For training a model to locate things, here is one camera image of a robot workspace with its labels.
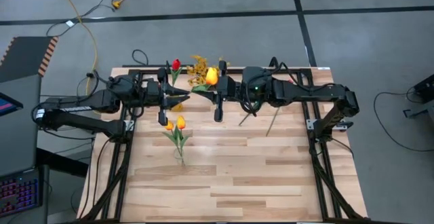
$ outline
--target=metal bracket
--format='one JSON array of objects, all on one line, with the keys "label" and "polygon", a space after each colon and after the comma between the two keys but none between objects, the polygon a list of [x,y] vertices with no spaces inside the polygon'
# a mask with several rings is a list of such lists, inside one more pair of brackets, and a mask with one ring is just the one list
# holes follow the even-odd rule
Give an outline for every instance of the metal bracket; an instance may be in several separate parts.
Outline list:
[{"label": "metal bracket", "polygon": [[134,121],[133,120],[124,120],[125,122],[125,131],[131,132],[134,130]]},{"label": "metal bracket", "polygon": [[[307,119],[306,120],[306,127],[307,130],[313,130],[314,126],[313,124],[316,122],[316,119]],[[346,130],[348,130],[348,128],[350,128],[352,126],[352,122],[346,122],[344,119],[342,119],[338,124],[336,124],[333,127],[333,130],[338,130],[340,132],[345,132]]]}]

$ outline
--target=tulip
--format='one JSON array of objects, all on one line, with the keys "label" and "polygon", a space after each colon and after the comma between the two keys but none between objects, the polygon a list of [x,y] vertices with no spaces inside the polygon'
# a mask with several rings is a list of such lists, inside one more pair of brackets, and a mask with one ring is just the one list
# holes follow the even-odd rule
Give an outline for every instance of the tulip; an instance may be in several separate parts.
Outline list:
[{"label": "tulip", "polygon": [[218,71],[216,68],[210,67],[206,73],[206,84],[216,85],[218,81]]},{"label": "tulip", "polygon": [[172,69],[174,71],[177,71],[180,67],[181,67],[181,62],[179,61],[179,59],[175,59],[174,62],[172,63]]},{"label": "tulip", "polygon": [[167,122],[167,126],[164,127],[166,130],[172,130],[174,128],[174,124],[171,121]]},{"label": "tulip", "polygon": [[181,116],[181,115],[178,116],[178,121],[176,122],[176,124],[180,130],[185,128],[185,120],[184,120],[183,116]]}]

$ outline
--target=red tulip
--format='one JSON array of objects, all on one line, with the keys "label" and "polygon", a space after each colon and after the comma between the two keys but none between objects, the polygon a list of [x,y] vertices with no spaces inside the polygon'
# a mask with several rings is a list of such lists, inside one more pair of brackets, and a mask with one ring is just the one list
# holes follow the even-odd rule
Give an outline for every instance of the red tulip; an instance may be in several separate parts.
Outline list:
[{"label": "red tulip", "polygon": [[180,67],[181,67],[181,62],[179,61],[179,59],[175,59],[174,62],[172,63],[172,69],[174,71],[177,71]]}]

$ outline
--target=computer monitor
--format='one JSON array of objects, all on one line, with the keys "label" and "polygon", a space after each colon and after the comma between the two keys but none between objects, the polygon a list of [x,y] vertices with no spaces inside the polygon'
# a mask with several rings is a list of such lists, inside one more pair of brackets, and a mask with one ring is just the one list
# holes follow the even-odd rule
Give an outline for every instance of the computer monitor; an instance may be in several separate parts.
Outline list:
[{"label": "computer monitor", "polygon": [[22,103],[0,92],[0,116],[22,109]]}]

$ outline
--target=orange tulip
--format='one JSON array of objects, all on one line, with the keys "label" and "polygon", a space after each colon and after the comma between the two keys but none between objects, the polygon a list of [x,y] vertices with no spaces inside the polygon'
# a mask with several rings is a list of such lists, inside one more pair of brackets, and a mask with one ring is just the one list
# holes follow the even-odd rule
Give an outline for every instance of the orange tulip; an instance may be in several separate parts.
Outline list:
[{"label": "orange tulip", "polygon": [[185,128],[185,120],[184,120],[183,116],[181,116],[181,115],[178,116],[178,121],[176,122],[176,124],[180,130]]},{"label": "orange tulip", "polygon": [[172,130],[174,128],[174,124],[171,121],[167,122],[167,126],[164,127],[166,130]]},{"label": "orange tulip", "polygon": [[218,71],[216,68],[210,67],[206,73],[206,84],[216,85],[218,81]]}]

